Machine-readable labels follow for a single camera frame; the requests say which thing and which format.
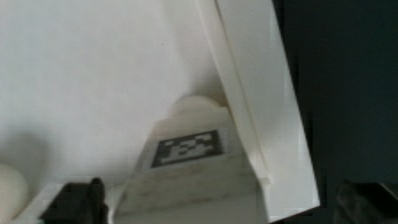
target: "white wall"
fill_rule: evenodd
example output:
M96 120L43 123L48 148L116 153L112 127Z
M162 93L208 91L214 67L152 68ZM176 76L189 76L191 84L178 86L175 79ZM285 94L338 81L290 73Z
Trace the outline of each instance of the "white wall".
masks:
M0 161L34 192L128 175L192 93L224 102L194 1L0 0Z

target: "white surface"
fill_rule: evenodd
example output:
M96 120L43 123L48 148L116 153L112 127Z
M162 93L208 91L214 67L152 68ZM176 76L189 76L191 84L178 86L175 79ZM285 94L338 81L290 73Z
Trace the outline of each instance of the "white surface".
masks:
M123 200L123 193L127 191L128 181L107 187L105 204L109 205L109 224L114 224L116 209Z
M214 130L217 130L223 154L191 161L180 160L178 163L153 168L160 142ZM141 215L171 207L183 208L203 202L217 203L224 198L256 193L258 188L228 109L210 107L207 111L162 120L141 155L118 215L127 213Z
M64 186L63 184L52 183L43 187L43 190L40 194L36 195L20 216L16 217L16 219L13 220L9 224L38 224L40 223L40 216L43 212L47 211L48 205L61 192L63 186Z
M116 217L118 224L267 224L262 195L203 203L141 215Z
M274 5L272 0L199 0L198 2L223 83L231 86L231 82L239 80L247 100L271 170L265 198L271 222L274 222L320 205ZM219 2L231 49L221 44L224 38L221 27L214 27L215 2ZM233 57L228 60L224 55L230 52ZM228 80L237 73L239 79ZM228 91L228 87L226 93L231 95L228 98L235 100L237 92ZM237 118L242 116L242 111L240 108L231 107L231 109ZM239 130L244 128L242 132L247 132L240 122L237 125Z
M201 111L207 112L207 110L217 109L219 107L221 104L208 97L189 96L173 105L173 116L182 116L183 114L198 113Z
M246 147L251 163L255 165L258 178L265 183L269 183L269 168L262 154L260 139L256 136L255 121L251 117L244 86L240 83L233 53L224 33L224 24L217 11L217 2L215 0L196 0L196 2L203 18L212 55L223 79L223 86L228 95L230 108L233 112L233 119L239 128L242 144Z
M0 0L0 161L48 179L132 173L153 122L224 92L196 2Z
M9 223L29 203L29 185L18 170L0 164L0 224Z

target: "dark background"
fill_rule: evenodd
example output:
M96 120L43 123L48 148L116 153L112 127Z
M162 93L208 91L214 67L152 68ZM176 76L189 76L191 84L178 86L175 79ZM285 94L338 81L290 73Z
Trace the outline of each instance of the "dark background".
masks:
M274 0L322 206L279 223L333 223L336 187L398 182L398 1Z

